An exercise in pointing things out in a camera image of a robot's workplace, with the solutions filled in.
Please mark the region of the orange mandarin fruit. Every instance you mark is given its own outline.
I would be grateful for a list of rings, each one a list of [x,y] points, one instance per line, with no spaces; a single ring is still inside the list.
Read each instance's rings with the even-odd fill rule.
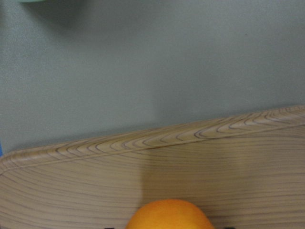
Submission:
[[[196,205],[180,199],[164,199],[138,209],[127,229],[213,229],[207,216]]]

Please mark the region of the brown wooden tray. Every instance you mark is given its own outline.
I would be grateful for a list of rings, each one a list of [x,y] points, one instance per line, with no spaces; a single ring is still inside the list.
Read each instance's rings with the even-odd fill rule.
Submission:
[[[0,159],[3,229],[123,229],[179,198],[218,229],[305,226],[302,105],[23,149]]]

